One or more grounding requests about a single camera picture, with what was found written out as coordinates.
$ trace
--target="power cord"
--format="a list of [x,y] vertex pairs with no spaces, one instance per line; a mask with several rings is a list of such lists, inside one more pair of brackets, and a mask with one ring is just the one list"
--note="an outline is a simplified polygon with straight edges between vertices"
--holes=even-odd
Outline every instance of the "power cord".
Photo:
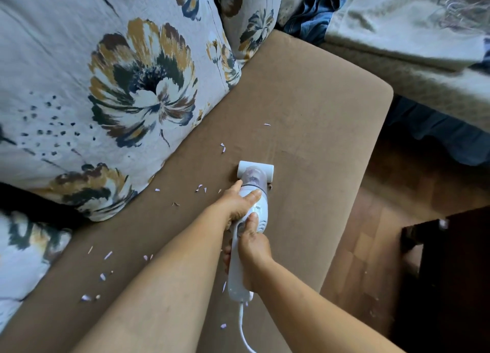
[[240,303],[238,311],[238,327],[240,328],[240,336],[242,337],[243,343],[245,344],[246,348],[250,353],[257,353],[255,352],[252,348],[250,348],[250,345],[248,345],[247,341],[245,340],[245,336],[243,335],[243,302]]

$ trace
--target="sofa seat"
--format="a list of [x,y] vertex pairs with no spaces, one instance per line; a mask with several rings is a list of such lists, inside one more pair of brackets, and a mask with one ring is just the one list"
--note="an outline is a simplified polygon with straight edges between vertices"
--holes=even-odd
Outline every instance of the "sofa seat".
[[[0,351],[69,351],[145,266],[144,255],[159,251],[236,180],[241,159],[274,164],[265,233],[275,259],[319,290],[392,97],[391,88],[370,73],[273,31],[236,88],[150,186],[115,217],[75,231],[3,331]],[[198,352],[246,351],[238,305],[222,294],[225,280],[220,263]],[[101,297],[82,302],[83,294]],[[243,328],[258,352],[288,351],[259,297],[245,310]]]

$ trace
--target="white vacuum cleaner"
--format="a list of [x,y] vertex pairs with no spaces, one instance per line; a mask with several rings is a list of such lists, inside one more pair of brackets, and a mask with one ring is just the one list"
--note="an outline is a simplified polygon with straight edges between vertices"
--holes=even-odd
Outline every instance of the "white vacuum cleaner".
[[257,232],[262,233],[267,226],[268,219],[268,207],[267,207],[267,184],[272,183],[274,176],[274,165],[267,165],[265,163],[256,163],[248,161],[240,161],[238,164],[237,177],[243,181],[242,187],[240,188],[239,194],[245,197],[250,192],[259,188],[262,190],[262,196],[254,206],[247,212],[247,214],[232,223],[230,231],[233,233],[233,241],[231,244],[231,258],[230,258],[230,269],[228,272],[228,294],[232,300],[238,301],[240,303],[239,311],[239,328],[240,335],[242,336],[243,343],[247,347],[248,351],[255,353],[255,351],[250,348],[245,340],[242,329],[243,320],[243,303],[249,302],[253,298],[253,292],[248,291],[243,286],[243,267],[238,256],[238,239],[245,230],[245,221],[248,216],[256,212],[259,217],[259,225],[257,227]]

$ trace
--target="wooden floor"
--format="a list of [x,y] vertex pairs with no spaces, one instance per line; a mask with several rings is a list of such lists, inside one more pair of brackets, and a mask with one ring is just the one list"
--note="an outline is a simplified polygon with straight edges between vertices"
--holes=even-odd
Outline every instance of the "wooden floor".
[[463,166],[435,141],[378,139],[321,294],[389,336],[402,276],[403,226],[490,205],[490,169]]

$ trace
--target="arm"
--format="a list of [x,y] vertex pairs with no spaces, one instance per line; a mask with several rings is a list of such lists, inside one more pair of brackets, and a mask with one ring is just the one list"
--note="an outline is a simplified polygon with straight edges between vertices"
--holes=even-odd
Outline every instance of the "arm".
[[211,296],[223,231],[260,190],[240,197],[237,181],[169,242],[129,284],[74,352],[195,352]]
[[[267,238],[250,215],[239,242],[243,283],[259,294],[294,353],[402,353],[388,339],[324,299],[276,263]],[[231,248],[225,248],[228,267]]]

